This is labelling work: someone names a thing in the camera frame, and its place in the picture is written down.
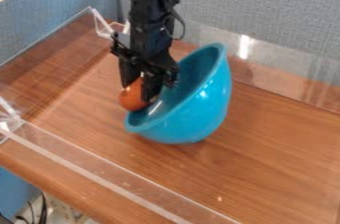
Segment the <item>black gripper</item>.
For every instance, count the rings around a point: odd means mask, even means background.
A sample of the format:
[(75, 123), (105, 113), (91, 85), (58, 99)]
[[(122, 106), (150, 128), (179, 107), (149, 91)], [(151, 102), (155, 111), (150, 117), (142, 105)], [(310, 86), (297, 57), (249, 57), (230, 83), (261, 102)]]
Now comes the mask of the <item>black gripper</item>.
[(143, 31), (131, 28), (130, 35), (110, 34), (110, 52), (118, 58), (121, 84), (125, 88), (142, 75), (142, 100), (150, 103), (162, 86), (173, 87), (178, 64), (170, 56), (173, 23)]

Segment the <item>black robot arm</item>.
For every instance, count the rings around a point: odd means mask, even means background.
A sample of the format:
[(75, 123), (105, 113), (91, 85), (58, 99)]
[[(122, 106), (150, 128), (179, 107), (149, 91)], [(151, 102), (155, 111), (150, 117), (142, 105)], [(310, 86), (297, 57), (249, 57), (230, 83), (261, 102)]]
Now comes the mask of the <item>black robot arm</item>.
[(177, 81), (178, 64), (170, 56), (174, 40), (173, 24), (182, 19), (174, 10), (178, 0), (130, 0), (129, 43), (111, 34), (111, 54), (118, 58), (122, 87), (142, 79), (141, 100), (146, 103), (171, 88)]

